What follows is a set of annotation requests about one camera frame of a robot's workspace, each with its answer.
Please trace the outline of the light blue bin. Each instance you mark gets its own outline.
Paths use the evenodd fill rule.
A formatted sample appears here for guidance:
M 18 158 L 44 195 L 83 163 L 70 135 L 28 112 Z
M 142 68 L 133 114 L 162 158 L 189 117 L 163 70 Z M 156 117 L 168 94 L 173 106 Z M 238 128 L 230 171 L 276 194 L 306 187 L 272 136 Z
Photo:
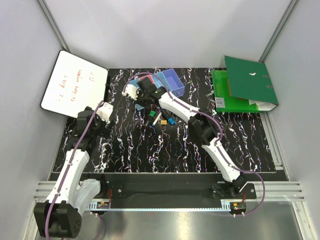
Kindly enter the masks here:
M 141 105 L 139 105 L 139 104 L 135 104 L 135 109 L 136 109 L 137 111 L 141 111 L 141 110 L 144 109 L 144 107 L 141 106 Z

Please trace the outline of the pink bin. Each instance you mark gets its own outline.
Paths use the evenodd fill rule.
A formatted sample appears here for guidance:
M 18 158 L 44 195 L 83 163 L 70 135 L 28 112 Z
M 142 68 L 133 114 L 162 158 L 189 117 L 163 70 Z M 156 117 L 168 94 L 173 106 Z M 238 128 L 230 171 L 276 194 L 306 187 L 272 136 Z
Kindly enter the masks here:
M 141 76 L 138 81 L 141 82 L 143 79 L 149 79 L 153 84 L 155 83 L 155 80 L 153 79 L 153 76 L 150 74 Z

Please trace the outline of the light blue capped marker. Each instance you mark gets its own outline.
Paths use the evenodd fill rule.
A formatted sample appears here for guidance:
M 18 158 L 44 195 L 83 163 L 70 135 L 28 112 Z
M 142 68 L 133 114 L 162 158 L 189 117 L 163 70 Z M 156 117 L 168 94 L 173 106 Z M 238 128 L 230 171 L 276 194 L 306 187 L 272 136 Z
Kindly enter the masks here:
M 153 123 L 152 123 L 152 126 L 155 126 L 155 125 L 156 125 L 156 123 L 157 123 L 158 120 L 160 119 L 161 115 L 162 115 L 162 113 L 159 112 L 158 115 L 155 117 L 155 119 L 154 119 L 154 121 L 153 121 Z

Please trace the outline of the purple bin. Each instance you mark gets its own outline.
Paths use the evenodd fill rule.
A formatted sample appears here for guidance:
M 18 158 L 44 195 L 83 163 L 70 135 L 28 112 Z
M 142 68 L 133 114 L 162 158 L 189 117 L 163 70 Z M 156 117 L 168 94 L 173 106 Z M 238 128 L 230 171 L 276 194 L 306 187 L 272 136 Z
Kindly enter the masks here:
M 185 93 L 185 85 L 181 82 L 173 68 L 161 71 L 159 76 L 163 78 L 169 91 L 176 97 L 182 97 Z

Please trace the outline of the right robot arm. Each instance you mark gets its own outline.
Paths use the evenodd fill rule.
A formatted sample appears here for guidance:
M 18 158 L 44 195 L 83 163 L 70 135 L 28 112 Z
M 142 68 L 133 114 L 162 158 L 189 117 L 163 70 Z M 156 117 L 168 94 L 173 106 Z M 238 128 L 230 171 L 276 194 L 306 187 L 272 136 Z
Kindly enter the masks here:
M 222 132 L 219 123 L 211 115 L 171 94 L 164 86 L 157 87 L 148 77 L 139 80 L 137 85 L 137 103 L 144 107 L 157 105 L 184 120 L 190 139 L 209 154 L 220 170 L 228 195 L 235 199 L 243 195 L 248 181 L 223 148 L 218 134 Z

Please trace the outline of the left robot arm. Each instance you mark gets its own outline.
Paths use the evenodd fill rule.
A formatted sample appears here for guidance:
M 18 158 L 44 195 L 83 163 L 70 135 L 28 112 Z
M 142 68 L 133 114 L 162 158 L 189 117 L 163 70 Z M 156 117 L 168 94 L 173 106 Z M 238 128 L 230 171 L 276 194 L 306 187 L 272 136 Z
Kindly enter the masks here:
M 41 237 L 47 240 L 76 238 L 90 202 L 108 193 L 107 184 L 100 180 L 89 178 L 82 184 L 79 182 L 98 137 L 110 133 L 115 124 L 110 119 L 113 108 L 109 103 L 100 102 L 96 109 L 87 106 L 78 113 L 59 177 L 46 200 L 36 203 L 33 209 Z

